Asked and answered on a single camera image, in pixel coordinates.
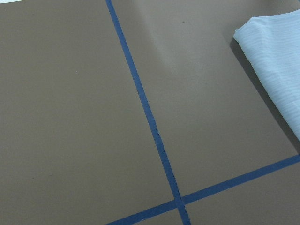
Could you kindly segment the light blue button-up shirt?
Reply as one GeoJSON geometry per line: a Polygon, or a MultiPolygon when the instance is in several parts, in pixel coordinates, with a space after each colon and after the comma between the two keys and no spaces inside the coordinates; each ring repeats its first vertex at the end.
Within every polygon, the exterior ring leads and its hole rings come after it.
{"type": "Polygon", "coordinates": [[[233,38],[272,102],[300,136],[300,11],[250,18],[233,38]]]}

